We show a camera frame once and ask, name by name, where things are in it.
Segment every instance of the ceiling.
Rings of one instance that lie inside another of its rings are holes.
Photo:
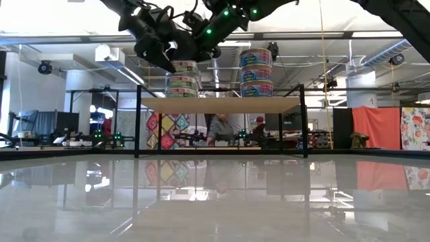
[[[386,25],[379,17],[373,16],[364,11],[358,4],[348,0],[322,0],[322,15],[325,31],[358,31],[358,30],[393,30]],[[175,13],[181,13],[186,9],[191,9],[194,5],[194,0],[182,0],[179,4],[174,0],[160,0],[156,2],[160,7],[172,5],[175,8]],[[9,8],[25,4],[27,7],[22,9],[20,13],[11,14]],[[53,13],[50,8],[44,7],[51,5],[57,9],[67,11],[58,11]],[[197,12],[208,17],[210,12],[200,4]],[[106,9],[99,0],[86,0],[84,3],[67,3],[67,0],[2,0],[0,7],[0,30],[5,33],[27,33],[30,35],[49,35],[55,34],[126,34],[116,31],[118,16],[112,14]],[[301,0],[299,5],[293,3],[284,5],[278,8],[268,17],[259,22],[249,24],[250,32],[297,32],[297,31],[321,31],[320,9],[318,0]],[[277,63],[300,63],[309,65],[316,63],[311,67],[274,67],[273,82],[276,87],[289,88],[298,83],[303,83],[306,86],[312,86],[314,80],[324,71],[322,64],[324,61],[321,57],[323,53],[322,47],[325,48],[325,54],[328,56],[329,63],[326,68],[335,66],[335,63],[348,62],[351,54],[357,57],[357,61],[363,56],[368,56],[378,51],[381,51],[389,44],[398,40],[279,40],[279,55],[288,56],[278,58]],[[251,41],[251,48],[266,48],[268,41]],[[34,54],[66,54],[73,53],[91,63],[91,68],[100,68],[100,64],[94,61],[95,48],[99,44],[33,44],[28,46]],[[160,69],[148,69],[148,64],[140,60],[133,53],[133,43],[116,43],[110,44],[111,47],[119,47],[128,55],[128,66],[138,69],[143,77],[163,76],[164,71]],[[248,47],[223,47],[224,54],[216,62],[218,67],[236,67],[234,59],[238,56],[232,53],[239,53]],[[395,81],[400,81],[401,86],[414,87],[426,86],[424,82],[429,80],[430,75],[419,75],[429,72],[430,66],[425,59],[414,49],[411,48],[403,53],[405,55],[406,64],[394,70],[387,69],[380,65],[376,67],[376,76],[378,86],[390,86]],[[71,63],[57,63],[64,69],[76,69]],[[213,75],[213,70],[208,70],[208,67],[213,67],[211,61],[201,63],[199,69],[203,75]],[[119,83],[130,83],[130,80],[119,74],[115,70],[102,70],[102,72],[113,77],[105,82],[112,82],[112,85]],[[346,75],[345,71],[340,71],[337,76]],[[234,77],[237,77],[237,72],[234,70],[218,71],[220,82],[237,82]],[[163,87],[164,79],[151,79],[151,87]],[[206,80],[207,87],[215,87],[214,78]]]

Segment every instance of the pillar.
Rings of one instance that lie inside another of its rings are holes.
[[[93,88],[93,74],[88,71],[70,70],[67,71],[66,77],[66,90],[88,90]],[[70,93],[66,93],[64,101],[65,112],[70,112]],[[89,119],[91,113],[89,106],[91,106],[93,95],[91,93],[75,92],[73,95],[73,112],[79,113],[79,132],[89,134]]]
[[[347,88],[377,87],[376,74],[373,67],[362,69],[347,65]],[[366,106],[370,108],[378,107],[376,91],[347,91],[348,108],[358,108]]]

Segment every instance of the person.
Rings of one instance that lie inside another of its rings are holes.
[[[215,146],[215,140],[217,138],[225,141],[233,139],[233,128],[227,122],[226,114],[217,114],[212,118],[206,141],[208,146]]]
[[[259,116],[255,121],[257,123],[257,127],[253,129],[253,134],[264,134],[264,128],[266,127],[264,124],[264,118]]]

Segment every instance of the white floor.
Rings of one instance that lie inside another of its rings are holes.
[[[427,163],[354,155],[1,162],[0,241],[428,241],[430,190],[417,189],[430,188]]]

